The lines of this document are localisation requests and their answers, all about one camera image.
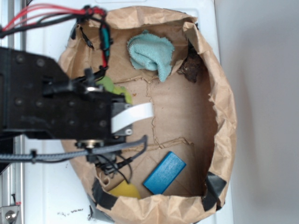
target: blue block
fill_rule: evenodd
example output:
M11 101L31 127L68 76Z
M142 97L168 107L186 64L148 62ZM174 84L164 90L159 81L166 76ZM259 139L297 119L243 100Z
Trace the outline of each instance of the blue block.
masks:
M169 152L143 182L143 185L155 195L162 194L185 166L184 161L173 152Z

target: bolt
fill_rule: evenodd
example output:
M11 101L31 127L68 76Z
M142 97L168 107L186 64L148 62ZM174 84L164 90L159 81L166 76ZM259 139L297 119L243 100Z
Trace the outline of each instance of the bolt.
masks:
M23 55L18 54L17 57L15 58L17 60L17 63L22 64L25 61L25 58Z
M73 107L75 105L75 102L74 101L69 101L69 106L70 107Z
M107 126L107 121L105 121L105 120L101 120L101 121L99 122L99 125L100 125L101 127L106 127L106 126Z
M38 67L43 67L45 66L45 60L43 60L42 58L37 59L36 64Z
M99 108L100 108L100 109L104 109L104 107L105 107L105 103L101 102L101 103L99 104Z
M23 100L21 98L16 98L14 100L14 104L16 104L17 106L21 106L23 105Z
M129 128L129 129L125 130L125 134L131 135L131 134L133 134L133 130Z
M6 214L5 214L5 218L6 220L9 222L9 223L13 223L16 218L17 218L17 215L14 211L8 211Z
M37 107L42 107L43 106L43 102L41 100L36 101L36 106Z
M69 120L69 125L74 125L75 121L74 120Z

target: white wall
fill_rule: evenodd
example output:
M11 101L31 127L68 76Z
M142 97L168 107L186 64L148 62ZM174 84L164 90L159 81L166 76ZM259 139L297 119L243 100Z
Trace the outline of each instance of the white wall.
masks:
M215 0L235 93L235 224L299 223L299 1Z

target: paper bag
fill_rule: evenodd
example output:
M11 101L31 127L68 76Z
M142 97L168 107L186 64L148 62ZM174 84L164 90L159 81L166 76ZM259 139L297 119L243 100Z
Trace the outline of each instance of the paper bag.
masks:
M142 199L114 197L107 193L123 179L102 174L86 158L71 160L82 184L98 210L118 224L189 224L202 220L225 203L236 147L236 112L232 90L213 50L194 24L196 18L185 13L154 7L127 7L110 11L107 22L114 44L111 46L109 76L124 86L133 103L152 102L155 117L136 122L133 141L147 134L147 152L132 162L132 183ZM88 47L80 32L93 43ZM71 78L83 75L85 68L94 72L101 65L99 24L80 24L76 39L70 39L61 55L60 65ZM135 70L130 62L127 41L143 30L166 37L175 47L172 72L164 83L157 72ZM206 69L192 83L177 73L188 54L188 41ZM63 141L65 151L75 151L74 141ZM139 147L123 151L129 157ZM187 166L163 195L152 195L143 181L169 152L175 152ZM121 171L127 175L128 168Z

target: teal cloth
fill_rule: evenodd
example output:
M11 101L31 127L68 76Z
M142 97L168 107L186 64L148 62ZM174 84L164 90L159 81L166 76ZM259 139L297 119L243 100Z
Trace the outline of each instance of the teal cloth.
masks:
M166 37L161 38L145 30L142 34L132 37L127 48L135 69L158 70L161 82L169 76L174 46Z

